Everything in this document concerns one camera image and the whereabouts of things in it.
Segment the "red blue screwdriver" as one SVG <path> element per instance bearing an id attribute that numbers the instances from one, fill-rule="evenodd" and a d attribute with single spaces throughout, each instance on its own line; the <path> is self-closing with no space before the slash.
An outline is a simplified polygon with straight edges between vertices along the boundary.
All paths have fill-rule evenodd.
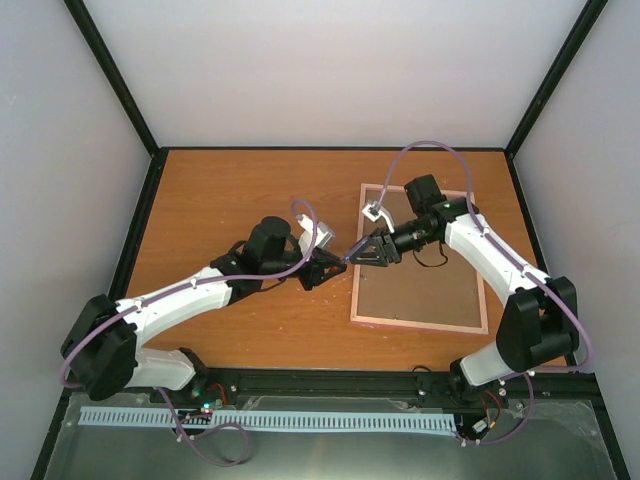
<path id="1" fill-rule="evenodd" d="M 359 239 L 352 247 L 350 247 L 345 254 L 342 255 L 342 259 L 345 264 L 358 265 L 362 263 L 362 255 L 365 250 L 370 246 L 370 236 L 365 235 Z"/>

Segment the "pink wooden photo frame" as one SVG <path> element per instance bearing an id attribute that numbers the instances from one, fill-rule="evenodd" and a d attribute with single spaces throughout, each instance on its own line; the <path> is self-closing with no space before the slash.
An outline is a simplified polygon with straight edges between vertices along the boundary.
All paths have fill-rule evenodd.
<path id="1" fill-rule="evenodd" d="M 387 267 L 357 265 L 353 323 L 486 335 L 489 322 L 482 277 L 457 252 L 426 240 L 405 189 L 390 186 L 383 207 L 402 261 Z"/>

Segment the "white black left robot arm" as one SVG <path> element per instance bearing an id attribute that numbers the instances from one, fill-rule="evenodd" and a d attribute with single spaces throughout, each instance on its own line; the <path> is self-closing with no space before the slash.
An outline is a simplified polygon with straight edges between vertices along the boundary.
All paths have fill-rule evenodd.
<path id="1" fill-rule="evenodd" d="M 155 350 L 148 342 L 200 314 L 219 310 L 296 278 L 310 291 L 345 272 L 344 261 L 326 250 L 333 232 L 306 215 L 295 237 L 290 224 L 268 216 L 248 239 L 234 244 L 190 277 L 154 292 L 113 301 L 90 299 L 61 346 L 61 382 L 94 401 L 126 388 L 172 390 L 186 402 L 208 390 L 208 370 L 189 348 Z"/>

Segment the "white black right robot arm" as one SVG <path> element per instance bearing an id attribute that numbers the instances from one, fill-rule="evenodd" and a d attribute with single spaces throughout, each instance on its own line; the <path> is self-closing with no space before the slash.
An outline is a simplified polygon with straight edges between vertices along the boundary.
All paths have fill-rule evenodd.
<path id="1" fill-rule="evenodd" d="M 361 199 L 361 219 L 386 224 L 364 235 L 348 259 L 358 266 L 387 267 L 436 242 L 460 254 L 494 290 L 504 307 L 494 342 L 450 366 L 450 391 L 457 402 L 577 350 L 577 294 L 567 278 L 553 279 L 526 263 L 490 228 L 470 194 L 447 197 L 431 175 L 403 190 L 414 214 L 403 224 L 394 224 L 380 198 Z"/>

